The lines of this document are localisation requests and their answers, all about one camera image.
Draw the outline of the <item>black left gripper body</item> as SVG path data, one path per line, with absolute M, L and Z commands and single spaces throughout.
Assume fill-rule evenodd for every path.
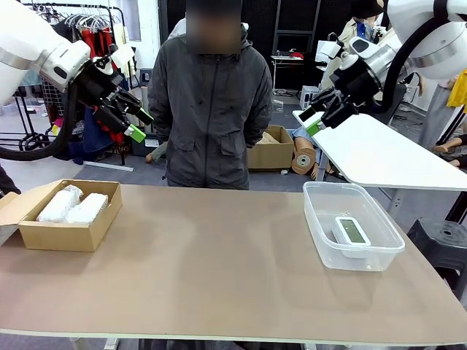
M 78 101 L 86 106 L 99 106 L 101 100 L 117 90 L 123 81 L 118 72 L 84 71 L 78 75 Z

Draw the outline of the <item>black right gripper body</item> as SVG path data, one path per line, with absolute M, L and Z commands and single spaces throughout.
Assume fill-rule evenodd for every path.
M 335 89 L 354 104 L 368 102 L 379 92 L 379 85 L 367 68 L 337 69 L 331 81 Z

